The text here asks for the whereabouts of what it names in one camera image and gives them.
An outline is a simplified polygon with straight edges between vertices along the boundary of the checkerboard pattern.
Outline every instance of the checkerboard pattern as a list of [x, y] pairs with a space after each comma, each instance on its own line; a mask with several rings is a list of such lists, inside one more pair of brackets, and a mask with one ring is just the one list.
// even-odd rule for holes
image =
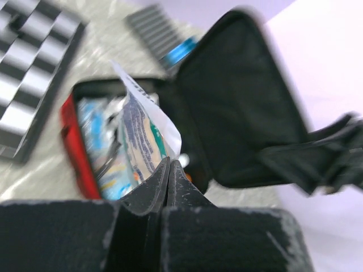
[[175, 75], [180, 63], [170, 63], [167, 55], [183, 41], [160, 6], [143, 8], [127, 16], [126, 20], [165, 71]]
[[0, 156], [28, 157], [84, 28], [49, 2], [0, 0]]

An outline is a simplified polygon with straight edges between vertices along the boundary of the blue object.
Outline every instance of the blue object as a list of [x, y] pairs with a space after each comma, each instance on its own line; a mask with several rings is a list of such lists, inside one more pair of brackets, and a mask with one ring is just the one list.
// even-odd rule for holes
[[91, 134], [92, 134], [92, 140], [94, 144], [95, 150], [100, 150], [103, 148], [103, 122], [104, 118], [102, 116], [101, 112], [94, 112], [93, 119], [92, 119], [92, 127], [91, 127]]
[[166, 54], [166, 59], [171, 66], [176, 65], [187, 54], [189, 54], [197, 45], [194, 37], [186, 39], [182, 44], [179, 44], [176, 48]]

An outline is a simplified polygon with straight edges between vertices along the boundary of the plastic bag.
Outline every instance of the plastic bag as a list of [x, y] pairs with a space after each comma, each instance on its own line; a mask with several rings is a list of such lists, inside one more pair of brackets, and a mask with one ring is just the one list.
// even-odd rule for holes
[[115, 139], [117, 115], [121, 99], [82, 99], [78, 103], [78, 117], [85, 146], [96, 182], [104, 199], [118, 200], [138, 184], [134, 181], [128, 157]]
[[140, 183], [151, 176], [163, 158], [179, 157], [182, 138], [150, 96], [119, 64], [112, 64], [127, 90], [120, 118], [119, 141], [127, 151], [134, 178]]

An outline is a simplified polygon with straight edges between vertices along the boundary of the open case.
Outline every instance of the open case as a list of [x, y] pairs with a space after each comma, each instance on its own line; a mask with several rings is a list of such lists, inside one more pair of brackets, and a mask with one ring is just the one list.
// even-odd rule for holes
[[[184, 169], [205, 192], [215, 179], [230, 188], [296, 183], [311, 194], [360, 186], [363, 125], [346, 114], [309, 133], [264, 37], [241, 10], [226, 13], [183, 60], [175, 78], [135, 78], [181, 133]], [[125, 95], [118, 79], [76, 84], [61, 109], [62, 137], [87, 198], [100, 198], [77, 121], [83, 97]]]

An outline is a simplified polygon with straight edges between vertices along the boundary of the case lid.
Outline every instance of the case lid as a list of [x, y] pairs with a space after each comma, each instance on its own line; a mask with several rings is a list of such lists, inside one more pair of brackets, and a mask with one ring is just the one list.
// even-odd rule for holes
[[307, 142], [299, 110], [254, 19], [226, 13], [199, 41], [176, 75], [216, 181], [243, 186], [273, 174], [256, 153]]

